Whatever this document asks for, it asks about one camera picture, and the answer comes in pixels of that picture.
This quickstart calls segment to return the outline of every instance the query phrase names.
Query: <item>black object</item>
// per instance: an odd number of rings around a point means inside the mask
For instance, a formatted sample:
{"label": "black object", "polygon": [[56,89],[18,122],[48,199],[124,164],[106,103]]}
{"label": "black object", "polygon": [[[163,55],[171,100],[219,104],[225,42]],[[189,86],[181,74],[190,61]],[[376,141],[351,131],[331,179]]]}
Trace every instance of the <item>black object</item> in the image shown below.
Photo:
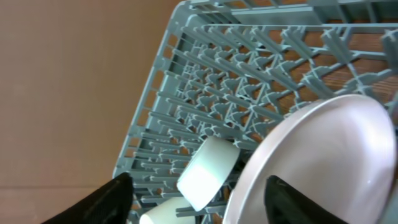
{"label": "black object", "polygon": [[132,178],[120,174],[44,224],[125,224],[132,204]]}
{"label": "black object", "polygon": [[270,224],[347,224],[275,175],[267,179],[264,205]]}

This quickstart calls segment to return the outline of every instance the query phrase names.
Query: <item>brown wall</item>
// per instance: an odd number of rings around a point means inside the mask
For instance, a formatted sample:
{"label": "brown wall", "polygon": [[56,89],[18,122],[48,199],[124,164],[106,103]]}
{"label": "brown wall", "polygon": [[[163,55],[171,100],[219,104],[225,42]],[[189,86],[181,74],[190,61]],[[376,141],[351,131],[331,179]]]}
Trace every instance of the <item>brown wall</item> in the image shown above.
{"label": "brown wall", "polygon": [[177,2],[0,0],[0,223],[111,178]]}

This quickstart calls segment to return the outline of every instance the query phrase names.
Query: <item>white mug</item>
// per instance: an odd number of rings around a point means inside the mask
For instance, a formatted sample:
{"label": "white mug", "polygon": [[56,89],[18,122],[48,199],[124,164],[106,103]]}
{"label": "white mug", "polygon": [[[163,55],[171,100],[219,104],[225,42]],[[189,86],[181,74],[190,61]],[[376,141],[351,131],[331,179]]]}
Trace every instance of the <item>white mug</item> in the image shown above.
{"label": "white mug", "polygon": [[223,186],[239,156],[231,142],[208,137],[177,181],[177,188],[195,211],[203,209]]}
{"label": "white mug", "polygon": [[195,224],[195,217],[177,217],[176,208],[189,207],[190,204],[183,197],[174,197],[141,215],[139,224]]}

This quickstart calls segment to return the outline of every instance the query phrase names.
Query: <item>cup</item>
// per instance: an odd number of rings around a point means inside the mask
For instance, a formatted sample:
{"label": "cup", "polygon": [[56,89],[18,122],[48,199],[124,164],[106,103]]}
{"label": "cup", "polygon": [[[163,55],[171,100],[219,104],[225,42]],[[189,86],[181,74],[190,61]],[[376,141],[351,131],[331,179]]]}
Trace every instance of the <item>cup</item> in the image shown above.
{"label": "cup", "polygon": [[217,194],[229,176],[240,149],[214,136],[199,147],[182,175],[177,188],[195,211],[203,209]]}
{"label": "cup", "polygon": [[195,217],[177,217],[176,208],[189,207],[189,202],[183,197],[174,197],[141,215],[139,224],[195,224]]}

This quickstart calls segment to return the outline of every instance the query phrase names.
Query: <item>plastic dish rack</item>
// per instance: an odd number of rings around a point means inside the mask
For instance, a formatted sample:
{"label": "plastic dish rack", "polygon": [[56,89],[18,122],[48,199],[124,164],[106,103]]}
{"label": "plastic dish rack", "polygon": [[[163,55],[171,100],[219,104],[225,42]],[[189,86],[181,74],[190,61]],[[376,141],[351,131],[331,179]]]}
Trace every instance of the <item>plastic dish rack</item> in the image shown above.
{"label": "plastic dish rack", "polygon": [[397,106],[398,2],[299,2],[192,0],[175,8],[113,174],[134,178],[130,221],[182,196],[175,183],[207,136],[242,153],[206,208],[177,209],[200,223],[220,221],[244,163],[295,110],[348,93],[390,112]]}

